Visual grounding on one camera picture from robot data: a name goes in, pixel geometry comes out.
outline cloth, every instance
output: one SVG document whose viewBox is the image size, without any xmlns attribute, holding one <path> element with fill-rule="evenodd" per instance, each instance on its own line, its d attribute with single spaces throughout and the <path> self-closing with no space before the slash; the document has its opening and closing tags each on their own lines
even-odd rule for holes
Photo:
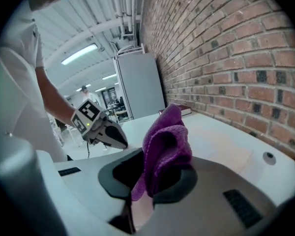
<svg viewBox="0 0 295 236">
<path fill-rule="evenodd" d="M 144 172 L 131 192 L 134 201 L 139 200 L 144 191 L 153 197 L 167 169 L 191 161 L 188 130 L 181 120 L 178 106 L 171 104 L 164 110 L 145 135 L 142 149 Z"/>
<path fill-rule="evenodd" d="M 28 140 L 35 149 L 48 152 L 54 162 L 67 161 L 53 135 L 38 86 L 35 69 L 42 66 L 40 35 L 29 2 L 25 0 L 0 38 L 0 69 L 9 74 L 10 83 L 15 84 L 25 96 L 25 99 L 22 98 L 24 108 L 15 115 L 15 126 L 9 127 L 9 130 L 14 136 Z M 0 84 L 0 91 L 4 90 L 6 85 Z M 16 95 L 16 92 L 10 91 L 8 97 L 0 102 L 0 107 L 13 111 L 10 102 L 15 101 Z"/>
</svg>

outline cable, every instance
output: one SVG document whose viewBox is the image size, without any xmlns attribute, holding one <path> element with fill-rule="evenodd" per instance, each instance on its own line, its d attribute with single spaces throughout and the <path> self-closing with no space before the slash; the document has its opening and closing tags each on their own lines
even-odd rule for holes
<svg viewBox="0 0 295 236">
<path fill-rule="evenodd" d="M 88 158 L 89 158 L 89 143 L 87 142 L 87 147 L 88 147 Z"/>
</svg>

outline white table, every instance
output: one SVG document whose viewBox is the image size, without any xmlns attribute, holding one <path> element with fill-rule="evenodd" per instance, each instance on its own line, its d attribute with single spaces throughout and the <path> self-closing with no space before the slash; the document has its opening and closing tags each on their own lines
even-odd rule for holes
<svg viewBox="0 0 295 236">
<path fill-rule="evenodd" d="M 131 120 L 122 126 L 130 147 L 141 147 L 145 134 L 159 114 Z M 193 156 L 223 164 L 258 187 L 279 205 L 295 193 L 295 162 L 263 141 L 213 118 L 191 113 L 182 118 L 188 128 Z M 107 153 L 114 153 L 109 148 Z M 276 158 L 275 165 L 263 153 Z"/>
</svg>

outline drain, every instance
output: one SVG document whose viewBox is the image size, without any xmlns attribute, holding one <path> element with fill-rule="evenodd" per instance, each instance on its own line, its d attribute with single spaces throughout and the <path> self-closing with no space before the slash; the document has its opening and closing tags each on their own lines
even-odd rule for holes
<svg viewBox="0 0 295 236">
<path fill-rule="evenodd" d="M 268 165 L 274 165 L 276 163 L 275 156 L 270 152 L 265 152 L 263 158 Z"/>
</svg>

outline fluorescent light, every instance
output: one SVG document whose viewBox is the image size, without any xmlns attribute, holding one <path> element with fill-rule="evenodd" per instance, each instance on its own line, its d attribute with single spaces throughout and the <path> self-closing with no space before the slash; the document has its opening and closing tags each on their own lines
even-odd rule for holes
<svg viewBox="0 0 295 236">
<path fill-rule="evenodd" d="M 81 57 L 82 55 L 86 54 L 86 53 L 89 53 L 93 50 L 96 50 L 97 49 L 97 45 L 95 44 L 91 44 L 85 48 L 83 48 L 82 50 L 79 50 L 78 52 L 76 52 L 75 54 L 72 54 L 70 57 L 66 58 L 65 60 L 63 60 L 61 62 L 61 64 L 63 65 L 68 65 L 70 62 L 72 62 L 73 60 Z"/>
<path fill-rule="evenodd" d="M 107 77 L 103 78 L 103 80 L 106 80 L 106 79 L 109 79 L 109 78 L 112 78 L 112 77 L 115 77 L 115 76 L 117 76 L 117 74 L 113 74 L 113 75 L 107 76 Z"/>
<path fill-rule="evenodd" d="M 104 89 L 106 89 L 106 88 L 101 88 L 101 89 L 95 90 L 95 92 L 102 91 Z"/>
</svg>

